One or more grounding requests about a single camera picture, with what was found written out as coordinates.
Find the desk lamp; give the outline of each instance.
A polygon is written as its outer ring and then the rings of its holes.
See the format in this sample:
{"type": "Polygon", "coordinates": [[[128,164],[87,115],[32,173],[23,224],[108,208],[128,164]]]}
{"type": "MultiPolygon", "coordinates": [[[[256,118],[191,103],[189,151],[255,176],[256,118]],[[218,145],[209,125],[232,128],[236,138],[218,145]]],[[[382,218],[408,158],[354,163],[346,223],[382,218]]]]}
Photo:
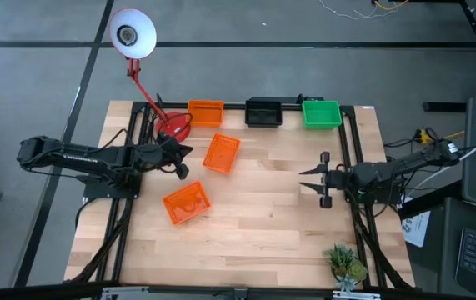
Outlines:
{"type": "Polygon", "coordinates": [[[153,21],[137,9],[122,9],[116,12],[110,21],[110,38],[113,46],[128,60],[127,75],[158,115],[156,132],[165,133],[182,142],[191,130],[188,115],[180,112],[163,112],[139,82],[140,59],[147,57],[156,47],[156,29],[153,21]]]}

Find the white lamp shade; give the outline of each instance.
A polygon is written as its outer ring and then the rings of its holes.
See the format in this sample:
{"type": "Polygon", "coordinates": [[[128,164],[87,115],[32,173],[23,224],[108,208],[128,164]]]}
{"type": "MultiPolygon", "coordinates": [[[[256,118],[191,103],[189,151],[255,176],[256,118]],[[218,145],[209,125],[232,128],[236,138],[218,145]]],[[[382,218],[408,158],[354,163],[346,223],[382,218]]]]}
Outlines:
{"type": "Polygon", "coordinates": [[[116,12],[110,21],[110,38],[113,46],[125,57],[141,59],[156,47],[156,28],[153,21],[137,9],[125,8],[116,12]],[[127,41],[121,32],[127,29],[127,41]]]}

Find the floor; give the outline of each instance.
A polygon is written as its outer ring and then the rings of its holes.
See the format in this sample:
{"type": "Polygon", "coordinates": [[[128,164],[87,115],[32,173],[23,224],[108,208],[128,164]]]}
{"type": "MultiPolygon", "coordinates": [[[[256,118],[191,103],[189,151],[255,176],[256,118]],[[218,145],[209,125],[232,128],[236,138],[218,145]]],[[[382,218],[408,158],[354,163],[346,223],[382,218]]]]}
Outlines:
{"type": "MultiPolygon", "coordinates": [[[[160,42],[476,41],[455,4],[409,3],[386,17],[353,20],[336,16],[318,0],[108,1],[113,3],[112,13],[130,7],[146,12],[160,42]]],[[[468,2],[476,16],[476,1],[468,2]]],[[[106,3],[0,0],[0,41],[93,42],[106,3]]],[[[364,0],[323,3],[354,16],[353,9],[362,14],[373,9],[364,0]]],[[[108,30],[103,42],[109,42],[108,30]]],[[[0,47],[0,288],[13,284],[46,182],[46,177],[19,168],[18,143],[36,135],[60,138],[78,97],[83,104],[73,142],[96,145],[109,100],[142,100],[125,77],[123,57],[112,48],[94,48],[93,66],[91,51],[90,47],[58,45],[0,47]],[[85,90],[81,83],[88,79],[85,90]]],[[[151,93],[160,93],[164,101],[213,98],[235,103],[252,96],[303,93],[342,104],[373,105],[385,142],[409,138],[416,128],[425,126],[443,135],[462,130],[462,113],[425,113],[421,103],[461,102],[476,96],[474,50],[157,48],[143,60],[142,68],[142,84],[151,93]]],[[[408,152],[407,147],[388,150],[394,157],[408,152]]],[[[420,176],[415,180],[422,180],[424,174],[420,176]]],[[[459,176],[456,168],[432,186],[459,176]]],[[[82,190],[82,184],[60,179],[29,284],[63,280],[82,190]]],[[[439,215],[440,211],[433,212],[431,224],[439,224],[439,215]]],[[[433,245],[429,244],[423,249],[409,247],[409,251],[417,285],[433,291],[436,263],[427,258],[439,249],[429,249],[433,245]]]]}

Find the green bin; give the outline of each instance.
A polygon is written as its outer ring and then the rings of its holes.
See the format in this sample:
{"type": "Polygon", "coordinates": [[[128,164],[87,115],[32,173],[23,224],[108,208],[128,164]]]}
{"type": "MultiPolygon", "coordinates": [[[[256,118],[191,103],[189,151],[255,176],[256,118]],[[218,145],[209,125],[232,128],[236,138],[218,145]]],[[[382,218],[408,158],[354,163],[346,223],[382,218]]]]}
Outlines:
{"type": "Polygon", "coordinates": [[[341,125],[337,101],[304,101],[304,126],[308,129],[332,129],[341,125]]]}

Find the white label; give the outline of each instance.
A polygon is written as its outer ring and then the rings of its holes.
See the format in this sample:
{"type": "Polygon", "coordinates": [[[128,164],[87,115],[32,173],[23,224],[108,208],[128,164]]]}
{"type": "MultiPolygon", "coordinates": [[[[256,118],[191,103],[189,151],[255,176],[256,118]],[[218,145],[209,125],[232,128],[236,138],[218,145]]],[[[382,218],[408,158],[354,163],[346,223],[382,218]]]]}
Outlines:
{"type": "MultiPolygon", "coordinates": [[[[406,197],[404,202],[411,201],[411,197],[406,197]]],[[[403,220],[403,234],[404,240],[417,247],[422,247],[424,244],[424,237],[427,234],[428,220],[430,219],[430,212],[422,212],[419,215],[403,220]]]]}

